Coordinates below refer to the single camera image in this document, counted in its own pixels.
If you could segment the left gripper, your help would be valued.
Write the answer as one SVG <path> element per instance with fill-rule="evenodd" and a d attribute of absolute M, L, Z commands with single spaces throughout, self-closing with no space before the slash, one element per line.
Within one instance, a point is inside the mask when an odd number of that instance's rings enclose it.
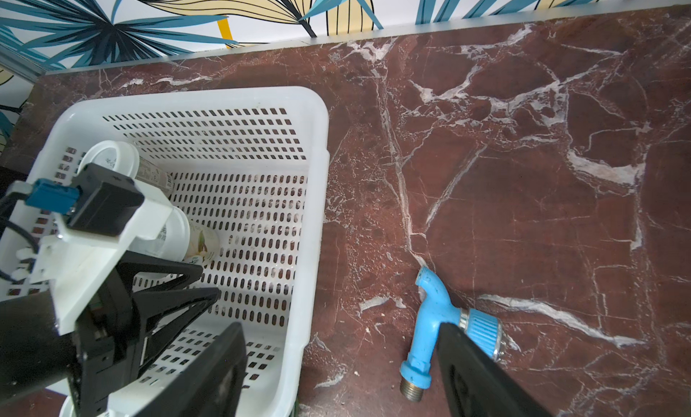
<path fill-rule="evenodd" d="M 176 277 L 135 293 L 132 300 L 140 273 Z M 216 287 L 184 289 L 202 274 L 200 265 L 126 251 L 73 332 L 65 334 L 56 327 L 50 293 L 3 301 L 1 403 L 65 380 L 77 415 L 104 413 L 111 393 L 142 376 L 218 301 Z"/>

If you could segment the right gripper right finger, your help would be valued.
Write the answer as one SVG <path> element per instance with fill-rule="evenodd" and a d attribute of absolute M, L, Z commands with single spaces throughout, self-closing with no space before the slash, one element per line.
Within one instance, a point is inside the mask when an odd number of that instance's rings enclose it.
<path fill-rule="evenodd" d="M 453 416 L 549 414 L 454 324 L 440 325 L 437 360 Z"/>

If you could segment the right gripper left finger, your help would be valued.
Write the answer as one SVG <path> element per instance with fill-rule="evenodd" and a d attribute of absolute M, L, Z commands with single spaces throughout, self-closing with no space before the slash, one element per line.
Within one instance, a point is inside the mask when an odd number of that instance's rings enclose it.
<path fill-rule="evenodd" d="M 234 416 L 246 375 L 240 323 L 232 323 L 140 416 Z"/>

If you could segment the white yogurt cup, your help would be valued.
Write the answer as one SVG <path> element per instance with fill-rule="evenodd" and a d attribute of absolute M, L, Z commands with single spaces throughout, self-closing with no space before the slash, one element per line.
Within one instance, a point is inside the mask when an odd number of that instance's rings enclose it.
<path fill-rule="evenodd" d="M 154 240 L 136 238 L 130 251 L 175 262 L 206 266 L 220 252 L 216 231 L 190 220 L 175 207 Z"/>
<path fill-rule="evenodd" d="M 142 157 L 137 148 L 129 143 L 103 141 L 93 146 L 82 159 L 78 171 L 89 164 L 96 164 L 118 172 L 131 179 L 159 188 L 167 197 L 173 194 L 172 177 L 158 165 Z"/>

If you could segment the white plastic basket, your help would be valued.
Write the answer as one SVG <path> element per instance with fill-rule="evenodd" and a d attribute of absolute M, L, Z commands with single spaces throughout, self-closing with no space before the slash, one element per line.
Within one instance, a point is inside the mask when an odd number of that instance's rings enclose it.
<path fill-rule="evenodd" d="M 59 117 L 32 177 L 68 183 L 97 143 L 131 143 L 171 175 L 173 204 L 220 239 L 199 282 L 219 288 L 220 301 L 112 396 L 110 415 L 137 413 L 235 322 L 248 346 L 239 415 L 293 411 L 311 335 L 328 132 L 324 102 L 302 87 L 94 99 Z"/>

